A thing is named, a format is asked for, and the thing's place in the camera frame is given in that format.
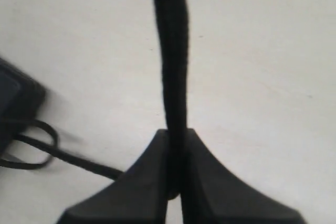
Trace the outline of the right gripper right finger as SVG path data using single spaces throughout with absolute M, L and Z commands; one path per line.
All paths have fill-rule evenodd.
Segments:
M 185 141 L 184 223 L 300 223 L 301 214 L 252 188 L 223 166 L 194 129 Z

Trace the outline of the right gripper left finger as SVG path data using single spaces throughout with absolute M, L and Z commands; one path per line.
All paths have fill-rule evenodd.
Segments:
M 166 130 L 158 130 L 138 160 L 114 183 L 68 208 L 62 223 L 165 223 Z

